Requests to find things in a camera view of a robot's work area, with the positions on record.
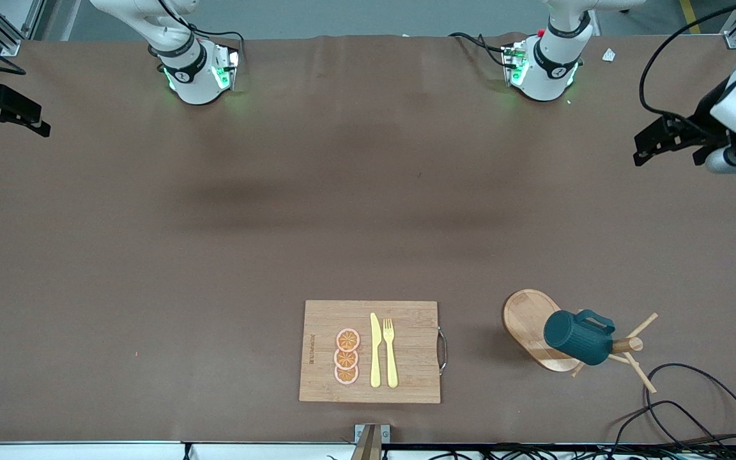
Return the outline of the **dark green ribbed cup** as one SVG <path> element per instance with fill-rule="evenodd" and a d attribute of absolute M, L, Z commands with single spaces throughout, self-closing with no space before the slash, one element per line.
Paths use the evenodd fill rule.
<path fill-rule="evenodd" d="M 544 341 L 549 347 L 587 365 L 599 365 L 608 359 L 613 344 L 615 324 L 596 312 L 558 310 L 544 324 Z"/>

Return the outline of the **yellow plastic knife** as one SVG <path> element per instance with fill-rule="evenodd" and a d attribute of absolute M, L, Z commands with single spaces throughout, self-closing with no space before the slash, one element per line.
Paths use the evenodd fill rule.
<path fill-rule="evenodd" d="M 371 321 L 371 387 L 377 389 L 381 385 L 381 369 L 379 348 L 382 343 L 382 329 L 380 327 L 379 318 L 375 312 L 370 314 Z"/>

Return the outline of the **metal bracket with post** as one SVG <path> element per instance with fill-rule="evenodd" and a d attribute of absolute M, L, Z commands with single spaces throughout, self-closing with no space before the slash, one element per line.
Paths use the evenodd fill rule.
<path fill-rule="evenodd" d="M 389 424 L 355 425 L 355 446 L 350 460 L 389 460 L 385 445 L 390 443 L 390 432 Z"/>

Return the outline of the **white table edge strip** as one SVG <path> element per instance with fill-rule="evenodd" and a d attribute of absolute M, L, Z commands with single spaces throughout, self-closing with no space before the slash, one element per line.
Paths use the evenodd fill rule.
<path fill-rule="evenodd" d="M 347 443 L 0 443 L 0 460 L 350 460 Z"/>

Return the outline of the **yellow plastic fork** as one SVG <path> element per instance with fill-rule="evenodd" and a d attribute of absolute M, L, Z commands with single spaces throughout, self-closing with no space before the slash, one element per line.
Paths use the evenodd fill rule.
<path fill-rule="evenodd" d="M 395 389 L 399 385 L 399 376 L 397 372 L 396 356 L 394 349 L 394 340 L 396 338 L 396 332 L 392 318 L 385 318 L 383 320 L 383 340 L 386 344 L 386 356 L 387 356 L 387 383 L 392 389 Z"/>

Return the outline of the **wooden mug tree rack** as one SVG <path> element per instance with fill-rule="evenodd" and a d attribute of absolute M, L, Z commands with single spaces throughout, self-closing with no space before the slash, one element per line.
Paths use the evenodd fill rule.
<path fill-rule="evenodd" d="M 562 310 L 546 293 L 525 289 L 514 292 L 503 303 L 502 321 L 509 335 L 541 367 L 550 372 L 567 373 L 575 378 L 585 367 L 595 367 L 597 365 L 581 363 L 578 359 L 549 347 L 544 341 L 544 324 L 549 315 Z M 657 388 L 643 372 L 633 353 L 643 350 L 645 343 L 643 343 L 640 335 L 657 318 L 658 314 L 653 312 L 625 337 L 616 337 L 614 332 L 611 353 L 608 355 L 608 359 L 604 361 L 604 363 L 612 361 L 628 365 L 639 376 L 645 390 L 652 394 L 657 393 Z"/>

